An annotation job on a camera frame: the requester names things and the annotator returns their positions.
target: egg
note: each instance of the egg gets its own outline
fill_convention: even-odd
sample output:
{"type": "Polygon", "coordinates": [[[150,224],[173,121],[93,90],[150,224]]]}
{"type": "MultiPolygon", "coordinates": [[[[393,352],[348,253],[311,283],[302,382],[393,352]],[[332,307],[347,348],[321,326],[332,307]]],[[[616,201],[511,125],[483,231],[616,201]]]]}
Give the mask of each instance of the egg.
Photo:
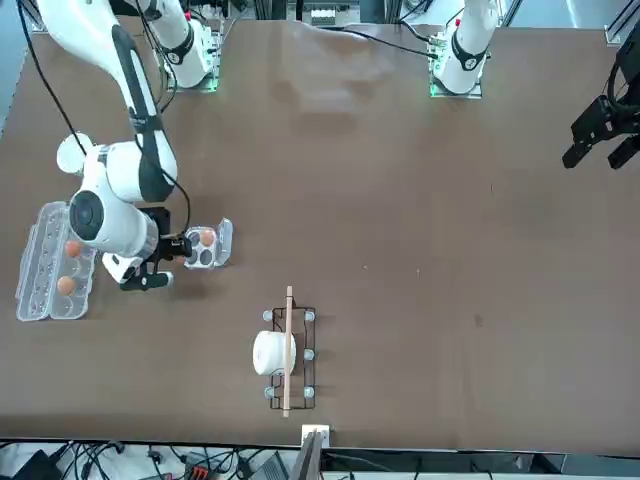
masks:
{"type": "Polygon", "coordinates": [[[82,244],[80,242],[76,242],[75,240],[69,240],[64,245],[64,251],[71,258],[75,258],[82,253],[82,244]]]}
{"type": "Polygon", "coordinates": [[[210,247],[211,245],[213,245],[213,241],[215,240],[215,238],[215,234],[212,230],[205,230],[200,234],[200,242],[205,247],[210,247]]]}
{"type": "Polygon", "coordinates": [[[60,295],[64,295],[65,297],[71,295],[76,288],[76,282],[71,277],[60,277],[58,279],[58,292],[60,295]]]}

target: egg carton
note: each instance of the egg carton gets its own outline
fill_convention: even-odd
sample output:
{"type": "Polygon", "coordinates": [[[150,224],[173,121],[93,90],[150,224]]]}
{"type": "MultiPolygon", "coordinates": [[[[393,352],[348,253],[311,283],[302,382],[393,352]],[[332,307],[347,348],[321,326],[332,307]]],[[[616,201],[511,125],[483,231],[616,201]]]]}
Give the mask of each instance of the egg carton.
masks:
{"type": "Polygon", "coordinates": [[[190,269],[213,269],[223,266],[231,256],[231,241],[233,240],[233,223],[223,218],[218,228],[215,227],[191,227],[186,232],[191,241],[192,254],[184,262],[184,266],[190,269]],[[210,246],[202,244],[201,235],[210,231],[213,233],[213,243],[210,246]]]}
{"type": "Polygon", "coordinates": [[[23,322],[50,317],[75,320],[87,312],[96,249],[84,245],[69,226],[69,207],[65,202],[47,203],[29,231],[29,240],[20,260],[20,279],[16,289],[16,317],[23,322]],[[71,258],[64,246],[77,241],[82,250],[71,258]],[[75,282],[69,296],[56,287],[62,276],[75,282]]]}

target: cable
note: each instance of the cable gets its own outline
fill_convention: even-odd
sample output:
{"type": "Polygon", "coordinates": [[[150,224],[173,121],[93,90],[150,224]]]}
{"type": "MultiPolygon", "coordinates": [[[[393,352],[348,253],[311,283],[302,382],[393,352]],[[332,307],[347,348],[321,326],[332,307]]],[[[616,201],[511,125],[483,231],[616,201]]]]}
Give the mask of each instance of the cable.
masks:
{"type": "Polygon", "coordinates": [[[410,16],[413,12],[418,10],[421,6],[423,6],[425,3],[429,2],[429,1],[430,0],[422,0],[422,1],[418,2],[418,4],[415,7],[413,7],[411,10],[409,10],[407,13],[405,13],[402,17],[400,17],[398,19],[398,22],[401,22],[402,20],[404,20],[405,18],[410,16]]]}
{"type": "Polygon", "coordinates": [[[171,450],[171,453],[173,453],[181,463],[187,463],[187,456],[180,455],[178,452],[176,452],[176,449],[173,448],[173,445],[169,445],[169,450],[171,450]]]}
{"type": "Polygon", "coordinates": [[[416,37],[418,40],[422,40],[423,42],[427,42],[427,43],[431,43],[431,38],[430,37],[425,37],[424,35],[420,35],[415,28],[413,28],[411,25],[409,25],[407,22],[405,22],[404,20],[400,20],[400,25],[404,26],[407,28],[407,30],[409,30],[409,32],[411,32],[411,35],[413,35],[414,37],[416,37]]]}
{"type": "Polygon", "coordinates": [[[326,455],[331,458],[342,458],[343,460],[366,463],[367,465],[375,467],[378,470],[382,470],[383,472],[394,472],[394,470],[390,469],[389,467],[385,467],[384,465],[381,465],[379,463],[372,462],[371,460],[367,460],[366,458],[352,457],[351,455],[342,455],[339,453],[327,453],[326,455]]]}
{"type": "Polygon", "coordinates": [[[71,460],[71,462],[69,463],[69,465],[67,465],[67,468],[65,469],[64,473],[62,474],[62,478],[61,480],[64,480],[65,478],[67,478],[67,475],[69,474],[69,472],[71,471],[71,468],[73,467],[76,459],[77,459],[77,454],[74,451],[74,457],[73,460],[71,460]]]}
{"type": "Polygon", "coordinates": [[[222,46],[224,45],[224,42],[227,41],[227,37],[231,33],[231,28],[236,24],[238,20],[242,20],[248,11],[249,9],[245,9],[244,11],[238,13],[238,15],[233,17],[233,19],[231,19],[231,25],[229,25],[229,28],[225,29],[226,31],[225,31],[224,37],[222,37],[222,41],[220,42],[220,48],[222,48],[222,46]]]}
{"type": "MultiPolygon", "coordinates": [[[[140,150],[140,155],[142,155],[142,158],[146,160],[146,157],[144,156],[144,151],[142,150],[142,146],[138,141],[138,136],[134,135],[133,139],[136,142],[136,145],[138,146],[138,150],[140,150]]],[[[167,173],[167,171],[164,168],[162,168],[160,165],[156,165],[155,163],[149,162],[149,161],[147,161],[147,163],[151,165],[153,168],[159,170],[165,177],[171,180],[173,182],[173,185],[178,187],[178,190],[180,190],[180,193],[182,193],[182,195],[184,196],[184,199],[187,202],[187,219],[184,223],[184,228],[182,229],[182,232],[180,232],[182,235],[184,235],[189,229],[189,223],[191,223],[191,199],[189,198],[189,194],[184,188],[182,188],[182,185],[180,185],[178,181],[175,178],[173,178],[171,175],[169,175],[169,173],[167,173]]]]}
{"type": "Polygon", "coordinates": [[[429,53],[429,52],[425,52],[423,50],[414,50],[413,48],[408,48],[408,47],[404,47],[402,45],[398,45],[396,43],[387,42],[386,40],[382,40],[381,38],[374,37],[373,35],[369,35],[368,33],[358,32],[356,30],[346,30],[346,29],[339,29],[338,31],[342,31],[342,32],[346,32],[346,33],[353,33],[354,35],[358,35],[360,37],[367,38],[369,40],[373,40],[374,42],[382,43],[383,45],[387,45],[389,47],[394,47],[394,48],[397,48],[398,50],[402,50],[402,51],[405,51],[405,52],[415,53],[416,55],[421,55],[423,57],[432,58],[434,60],[438,59],[438,56],[435,53],[429,53]]]}
{"type": "Polygon", "coordinates": [[[76,451],[73,457],[73,472],[75,473],[76,480],[80,480],[80,477],[78,476],[78,458],[80,458],[80,456],[78,455],[79,451],[80,451],[80,445],[76,445],[76,451]]]}
{"type": "Polygon", "coordinates": [[[151,47],[151,50],[155,53],[156,61],[158,62],[158,72],[160,73],[160,95],[158,96],[157,99],[155,97],[153,99],[154,104],[156,105],[156,107],[158,107],[165,92],[165,84],[166,84],[166,76],[167,76],[166,72],[164,71],[165,58],[163,55],[162,47],[160,46],[160,43],[157,37],[151,31],[151,28],[149,27],[149,23],[146,21],[146,18],[142,13],[142,8],[140,7],[140,3],[136,2],[136,4],[137,4],[138,15],[140,16],[140,22],[142,23],[142,30],[144,32],[144,36],[146,37],[146,40],[149,43],[149,46],[151,47]]]}
{"type": "Polygon", "coordinates": [[[235,448],[233,450],[231,450],[231,452],[226,457],[224,457],[222,460],[220,460],[220,463],[218,463],[218,465],[215,468],[215,473],[222,474],[222,475],[229,473],[231,471],[231,467],[233,466],[233,455],[234,454],[239,455],[238,451],[235,448]],[[229,463],[229,467],[226,470],[221,469],[221,467],[224,465],[224,463],[229,458],[231,459],[231,462],[229,463]]]}
{"type": "Polygon", "coordinates": [[[472,472],[478,472],[478,473],[486,473],[487,475],[489,475],[489,480],[493,480],[493,474],[491,473],[490,470],[480,470],[478,468],[478,466],[476,465],[476,462],[474,462],[473,460],[471,460],[471,471],[472,472]]]}
{"type": "Polygon", "coordinates": [[[147,39],[149,40],[149,43],[152,43],[155,45],[156,52],[163,59],[163,63],[169,67],[169,70],[171,71],[171,76],[173,77],[173,86],[171,87],[171,97],[169,97],[169,100],[167,100],[167,103],[165,103],[162,107],[160,107],[160,113],[164,113],[164,111],[169,107],[169,105],[171,104],[171,102],[176,96],[176,91],[178,90],[178,78],[176,77],[176,72],[173,69],[173,65],[169,61],[169,57],[164,52],[164,49],[160,45],[158,38],[156,37],[155,33],[151,30],[151,27],[149,26],[149,22],[147,21],[147,18],[144,16],[144,13],[142,12],[142,8],[140,7],[140,0],[136,0],[136,9],[138,10],[138,15],[140,16],[140,21],[142,22],[142,28],[145,32],[145,35],[147,35],[147,39]]]}
{"type": "Polygon", "coordinates": [[[207,18],[206,18],[204,15],[202,15],[202,13],[198,12],[196,9],[194,9],[194,8],[190,8],[190,9],[189,9],[189,13],[191,13],[191,15],[194,15],[194,14],[195,14],[195,16],[196,16],[198,19],[200,19],[201,21],[203,21],[204,23],[206,23],[206,24],[208,24],[208,23],[209,23],[209,22],[207,21],[207,18]]]}
{"type": "Polygon", "coordinates": [[[100,460],[98,458],[98,456],[102,452],[104,452],[108,448],[108,446],[102,446],[102,450],[100,450],[100,452],[98,452],[98,450],[100,449],[100,445],[96,445],[90,448],[87,448],[86,445],[83,445],[82,448],[89,457],[89,460],[82,467],[83,480],[87,480],[91,476],[91,469],[93,468],[94,464],[98,467],[98,471],[100,472],[102,480],[109,480],[109,476],[102,469],[102,465],[100,464],[100,460]]]}
{"type": "Polygon", "coordinates": [[[207,447],[202,447],[204,450],[204,456],[207,457],[207,470],[211,471],[211,462],[209,461],[209,452],[207,452],[207,447]]]}
{"type": "Polygon", "coordinates": [[[413,480],[418,480],[418,476],[420,475],[420,470],[422,470],[422,457],[418,457],[418,463],[416,464],[416,474],[413,476],[413,480]]]}
{"type": "Polygon", "coordinates": [[[615,98],[616,98],[616,100],[617,100],[618,98],[620,98],[620,92],[624,89],[624,87],[628,87],[628,86],[629,86],[629,84],[628,84],[627,82],[624,82],[624,83],[620,86],[620,88],[619,88],[619,89],[618,89],[618,91],[616,92],[616,97],[615,97],[615,98]]]}
{"type": "Polygon", "coordinates": [[[460,10],[458,10],[456,13],[453,14],[453,16],[447,20],[447,23],[444,24],[445,28],[449,26],[449,24],[451,23],[451,21],[456,18],[458,15],[460,15],[462,13],[462,10],[464,10],[464,7],[462,7],[460,10]]]}
{"type": "MultiPolygon", "coordinates": [[[[154,44],[151,43],[151,39],[149,38],[149,35],[147,35],[147,30],[144,28],[142,28],[143,33],[138,34],[138,35],[133,35],[134,37],[144,37],[145,42],[149,45],[149,47],[151,48],[151,51],[154,52],[154,54],[158,55],[156,52],[156,48],[154,47],[154,44]]],[[[160,91],[157,95],[153,94],[153,92],[151,93],[151,95],[153,96],[153,103],[155,104],[156,108],[158,107],[158,105],[160,104],[160,101],[162,100],[162,97],[164,97],[164,92],[166,90],[166,83],[167,83],[167,74],[164,71],[164,59],[162,57],[160,57],[162,59],[162,61],[160,61],[158,58],[156,58],[156,61],[158,63],[158,74],[160,75],[160,91]]]]}
{"type": "Polygon", "coordinates": [[[36,51],[33,48],[33,43],[31,43],[31,37],[29,36],[29,31],[27,29],[27,22],[24,19],[24,12],[22,11],[22,7],[23,7],[22,2],[20,0],[17,0],[16,1],[16,5],[18,7],[18,15],[20,16],[20,23],[22,24],[22,33],[24,33],[24,38],[27,41],[27,47],[29,47],[29,52],[31,53],[31,57],[33,58],[33,64],[35,65],[36,70],[38,71],[38,75],[40,75],[40,78],[42,79],[42,83],[44,83],[44,86],[46,87],[47,91],[49,92],[49,95],[51,95],[51,98],[53,99],[53,102],[58,107],[58,111],[60,112],[60,115],[62,115],[62,118],[64,118],[64,121],[67,124],[67,127],[69,127],[69,130],[71,131],[71,134],[76,139],[76,142],[78,143],[78,146],[80,147],[80,150],[86,156],[87,155],[87,151],[84,149],[84,146],[82,145],[82,143],[80,143],[80,139],[78,138],[78,134],[76,133],[76,129],[73,128],[73,125],[71,124],[71,120],[69,120],[69,117],[67,116],[67,113],[64,111],[64,109],[62,108],[62,105],[60,104],[60,100],[58,100],[58,97],[56,96],[55,92],[51,88],[51,85],[49,85],[49,82],[47,81],[47,79],[44,76],[44,73],[42,72],[42,68],[40,67],[40,62],[38,61],[38,57],[36,55],[36,51]]]}
{"type": "MultiPolygon", "coordinates": [[[[149,452],[152,452],[152,451],[153,450],[151,450],[151,445],[149,445],[149,452]]],[[[155,457],[153,455],[149,455],[149,458],[151,459],[151,462],[153,463],[153,468],[155,468],[156,473],[158,474],[158,478],[164,478],[164,476],[160,472],[160,468],[158,467],[158,464],[156,463],[155,457]]]]}
{"type": "Polygon", "coordinates": [[[611,103],[611,105],[613,106],[613,108],[615,110],[617,110],[618,112],[621,113],[627,113],[627,114],[636,114],[638,112],[640,112],[640,105],[625,105],[622,104],[620,102],[618,102],[618,100],[616,99],[614,93],[613,93],[613,89],[615,87],[615,83],[616,83],[616,76],[618,75],[618,70],[619,70],[619,65],[618,62],[614,62],[613,63],[613,67],[611,68],[611,73],[609,74],[609,80],[607,80],[607,99],[609,100],[609,103],[611,103]]]}
{"type": "Polygon", "coordinates": [[[245,463],[249,463],[251,460],[253,460],[258,454],[264,452],[266,450],[266,448],[259,448],[258,450],[256,450],[255,452],[253,452],[251,455],[249,455],[247,458],[244,458],[243,461],[245,463]]]}

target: wooden skewer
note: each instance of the wooden skewer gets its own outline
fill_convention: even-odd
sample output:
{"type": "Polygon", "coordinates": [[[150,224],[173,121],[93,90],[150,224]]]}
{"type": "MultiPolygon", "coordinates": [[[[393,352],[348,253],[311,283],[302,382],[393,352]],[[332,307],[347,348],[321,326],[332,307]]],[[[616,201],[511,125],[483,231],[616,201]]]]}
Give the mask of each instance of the wooden skewer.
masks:
{"type": "Polygon", "coordinates": [[[291,316],[293,312],[293,287],[287,287],[287,316],[284,330],[284,406],[282,416],[289,418],[291,399],[291,316]]]}

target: white cup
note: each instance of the white cup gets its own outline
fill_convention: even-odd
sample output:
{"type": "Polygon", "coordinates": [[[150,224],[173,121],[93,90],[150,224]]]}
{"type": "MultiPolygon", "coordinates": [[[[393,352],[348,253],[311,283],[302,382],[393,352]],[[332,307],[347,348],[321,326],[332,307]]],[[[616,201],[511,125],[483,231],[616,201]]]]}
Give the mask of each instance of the white cup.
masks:
{"type": "MultiPolygon", "coordinates": [[[[263,330],[253,342],[253,368],[258,375],[284,375],[285,334],[263,330]]],[[[291,372],[296,363],[296,339],[291,336],[291,372]]]]}

